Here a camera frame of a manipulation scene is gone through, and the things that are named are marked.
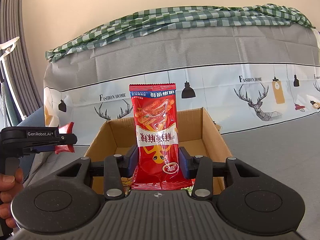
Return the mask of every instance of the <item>fingernail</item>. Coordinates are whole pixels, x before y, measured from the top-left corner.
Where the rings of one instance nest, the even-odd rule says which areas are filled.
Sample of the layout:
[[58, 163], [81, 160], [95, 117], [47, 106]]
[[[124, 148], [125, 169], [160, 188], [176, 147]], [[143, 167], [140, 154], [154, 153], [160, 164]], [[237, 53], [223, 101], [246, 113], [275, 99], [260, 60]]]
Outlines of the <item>fingernail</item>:
[[2, 181], [4, 183], [12, 183], [14, 182], [14, 176], [3, 175]]
[[9, 215], [9, 212], [6, 208], [0, 209], [0, 217], [4, 218], [4, 217], [7, 217], [8, 215]]

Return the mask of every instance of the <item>human hand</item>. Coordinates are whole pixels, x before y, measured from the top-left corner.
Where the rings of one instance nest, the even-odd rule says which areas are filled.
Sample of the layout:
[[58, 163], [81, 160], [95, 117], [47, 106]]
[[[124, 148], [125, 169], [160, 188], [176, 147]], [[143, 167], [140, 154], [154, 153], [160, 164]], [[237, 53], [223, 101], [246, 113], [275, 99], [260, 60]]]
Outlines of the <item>human hand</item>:
[[11, 201], [22, 189], [23, 172], [18, 168], [15, 176], [8, 176], [0, 174], [0, 199], [3, 204], [0, 205], [0, 217], [5, 219], [9, 228], [17, 227], [11, 214]]

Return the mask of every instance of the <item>plaid tablecloth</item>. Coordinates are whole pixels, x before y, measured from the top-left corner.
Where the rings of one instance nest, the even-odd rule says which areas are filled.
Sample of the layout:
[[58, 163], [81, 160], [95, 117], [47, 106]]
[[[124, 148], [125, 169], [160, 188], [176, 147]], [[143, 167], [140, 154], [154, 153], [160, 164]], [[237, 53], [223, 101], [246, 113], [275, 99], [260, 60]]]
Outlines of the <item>plaid tablecloth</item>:
[[105, 46], [115, 41], [145, 36], [159, 30], [203, 26], [291, 25], [314, 28], [298, 10], [275, 4], [250, 7], [186, 6], [133, 13], [100, 25], [78, 38], [46, 51], [50, 62], [65, 55]]

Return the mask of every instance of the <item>red packaging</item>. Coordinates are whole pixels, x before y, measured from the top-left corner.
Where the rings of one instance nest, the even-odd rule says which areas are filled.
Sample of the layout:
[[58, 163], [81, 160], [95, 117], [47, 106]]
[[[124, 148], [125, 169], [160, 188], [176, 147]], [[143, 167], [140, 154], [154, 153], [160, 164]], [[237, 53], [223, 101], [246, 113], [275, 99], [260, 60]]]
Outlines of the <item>red packaging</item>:
[[139, 147], [132, 189], [192, 186], [179, 169], [176, 85], [130, 85], [129, 90]]

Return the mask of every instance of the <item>red and white package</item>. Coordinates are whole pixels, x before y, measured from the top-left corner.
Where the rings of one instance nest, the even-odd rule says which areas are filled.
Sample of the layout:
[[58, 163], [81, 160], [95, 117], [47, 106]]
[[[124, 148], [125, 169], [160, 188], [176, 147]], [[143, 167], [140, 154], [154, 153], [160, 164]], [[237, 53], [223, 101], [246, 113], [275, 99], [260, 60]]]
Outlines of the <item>red and white package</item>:
[[192, 186], [179, 169], [175, 84], [130, 85], [139, 162], [132, 189], [174, 190]]

